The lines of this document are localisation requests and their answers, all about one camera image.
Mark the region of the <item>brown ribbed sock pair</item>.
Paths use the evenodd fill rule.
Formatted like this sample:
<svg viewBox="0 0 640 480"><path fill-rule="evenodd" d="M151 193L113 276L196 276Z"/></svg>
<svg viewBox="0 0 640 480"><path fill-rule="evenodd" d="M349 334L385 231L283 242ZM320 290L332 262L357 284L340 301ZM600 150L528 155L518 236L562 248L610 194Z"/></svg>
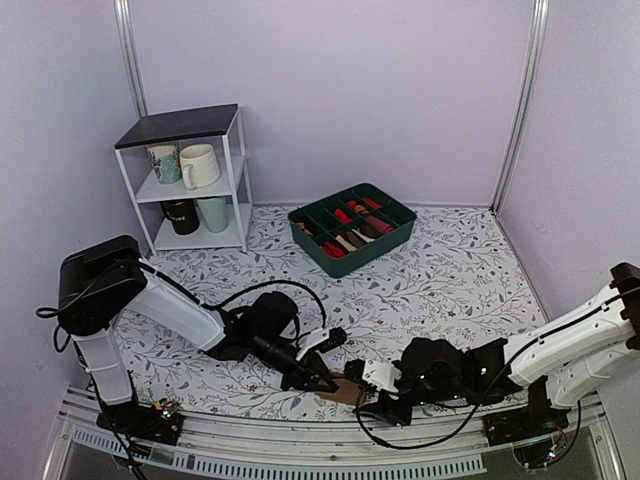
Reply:
<svg viewBox="0 0 640 480"><path fill-rule="evenodd" d="M376 392L371 391L366 384L349 380L340 372L333 372L332 379L338 386L335 392L316 392L315 395L322 399L350 406L356 405L359 395L362 395L361 404L370 403L375 397Z"/></svg>

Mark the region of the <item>green divided sock box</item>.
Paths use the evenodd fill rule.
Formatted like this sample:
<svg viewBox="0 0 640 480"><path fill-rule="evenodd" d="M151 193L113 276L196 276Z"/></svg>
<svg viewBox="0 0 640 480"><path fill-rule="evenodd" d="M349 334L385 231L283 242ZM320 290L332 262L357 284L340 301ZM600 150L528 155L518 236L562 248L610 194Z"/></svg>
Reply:
<svg viewBox="0 0 640 480"><path fill-rule="evenodd" d="M364 203L364 197L375 200L382 208L372 209ZM375 240L362 235L358 227L369 224L366 221L369 215L361 216L352 211L347 206L347 202L351 200L365 204L370 210L369 215L391 224L394 230L388 234L377 230L381 236ZM352 222L342 224L334 216L336 209L343 210L352 218ZM294 241L332 278L344 277L407 242L416 219L417 215L413 210L370 183L351 186L288 214ZM346 251L336 240L337 234L344 235L358 249L355 252ZM340 259L329 257L322 250L325 242L334 243L346 256Z"/></svg>

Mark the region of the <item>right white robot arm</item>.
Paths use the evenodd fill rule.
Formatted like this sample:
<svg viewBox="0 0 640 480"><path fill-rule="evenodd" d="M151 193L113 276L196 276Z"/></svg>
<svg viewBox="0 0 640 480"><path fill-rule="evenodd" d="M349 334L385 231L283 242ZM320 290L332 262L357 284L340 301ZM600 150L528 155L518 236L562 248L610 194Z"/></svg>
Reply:
<svg viewBox="0 0 640 480"><path fill-rule="evenodd" d="M535 330L466 351L444 339L416 337L393 362L353 361L346 374L377 391L356 414L407 426L414 407L463 398L500 403L528 391L517 427L537 436L618 368L639 357L639 269L620 263L612 280L571 312Z"/></svg>

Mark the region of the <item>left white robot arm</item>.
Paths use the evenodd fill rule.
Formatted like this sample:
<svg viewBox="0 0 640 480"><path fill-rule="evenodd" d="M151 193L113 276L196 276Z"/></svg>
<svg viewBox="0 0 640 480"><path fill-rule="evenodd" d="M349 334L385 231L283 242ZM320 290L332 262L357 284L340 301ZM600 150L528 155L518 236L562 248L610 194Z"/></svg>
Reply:
<svg viewBox="0 0 640 480"><path fill-rule="evenodd" d="M341 345L343 330L321 327L307 334L296 303L267 283L250 305L210 305L144 260L137 241L122 235L65 258L59 270L55 311L76 344L111 419L128 434L148 426L115 342L113 322L124 310L153 320L219 361L252 355L281 373L283 390L333 393L337 385L321 358Z"/></svg>

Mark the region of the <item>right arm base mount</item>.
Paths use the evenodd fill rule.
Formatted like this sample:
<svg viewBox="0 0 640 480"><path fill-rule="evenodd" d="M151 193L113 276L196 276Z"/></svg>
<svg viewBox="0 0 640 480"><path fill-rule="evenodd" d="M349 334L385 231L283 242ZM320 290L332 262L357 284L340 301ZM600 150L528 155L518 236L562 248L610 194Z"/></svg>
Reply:
<svg viewBox="0 0 640 480"><path fill-rule="evenodd" d="M490 446L531 439L569 426L569 410L551 407L546 392L547 380L547 376L542 376L529 386L526 406L482 418Z"/></svg>

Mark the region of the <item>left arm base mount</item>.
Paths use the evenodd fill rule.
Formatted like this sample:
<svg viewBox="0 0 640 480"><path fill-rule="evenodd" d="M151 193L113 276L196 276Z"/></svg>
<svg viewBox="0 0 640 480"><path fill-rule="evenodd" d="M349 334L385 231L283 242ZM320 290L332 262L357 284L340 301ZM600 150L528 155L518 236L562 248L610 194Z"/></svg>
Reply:
<svg viewBox="0 0 640 480"><path fill-rule="evenodd" d="M96 425L103 429L115 430L127 437L135 437L166 445L176 446L182 431L184 416L172 408L165 414L168 403L157 409L151 405L141 405L132 379L128 378L131 398L116 405L107 405L101 395L97 381L92 377L101 413Z"/></svg>

